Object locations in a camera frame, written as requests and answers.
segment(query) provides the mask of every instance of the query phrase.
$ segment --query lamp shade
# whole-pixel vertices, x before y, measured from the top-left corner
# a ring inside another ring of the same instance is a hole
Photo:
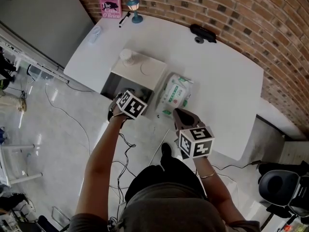
[[[140,0],[129,0],[126,4],[130,10],[135,11],[139,8]]]

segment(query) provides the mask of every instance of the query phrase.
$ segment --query white and green package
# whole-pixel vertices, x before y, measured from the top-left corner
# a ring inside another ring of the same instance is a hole
[[[172,118],[175,108],[184,108],[188,104],[192,86],[191,80],[173,74],[164,85],[156,111]]]

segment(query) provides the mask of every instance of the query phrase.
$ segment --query gray shirt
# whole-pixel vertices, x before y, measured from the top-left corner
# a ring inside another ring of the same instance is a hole
[[[259,232],[257,221],[224,224],[216,208],[193,189],[177,183],[149,186],[127,204],[119,218],[117,231],[126,232]],[[107,232],[107,221],[91,215],[77,214],[70,232]]]

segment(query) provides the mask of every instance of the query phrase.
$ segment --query lamp base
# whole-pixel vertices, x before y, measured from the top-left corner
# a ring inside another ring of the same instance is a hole
[[[133,16],[133,18],[132,18],[132,22],[133,23],[140,23],[140,22],[142,22],[143,21],[143,17],[141,16],[141,15],[135,15],[135,16]]]

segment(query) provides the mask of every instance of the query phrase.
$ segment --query person's right arm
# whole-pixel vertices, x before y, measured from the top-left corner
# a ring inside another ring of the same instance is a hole
[[[206,157],[195,158],[194,163],[199,176],[208,176],[214,172],[214,168]],[[245,220],[235,207],[228,189],[217,173],[208,178],[201,178],[201,180],[209,201],[219,211],[226,224]]]

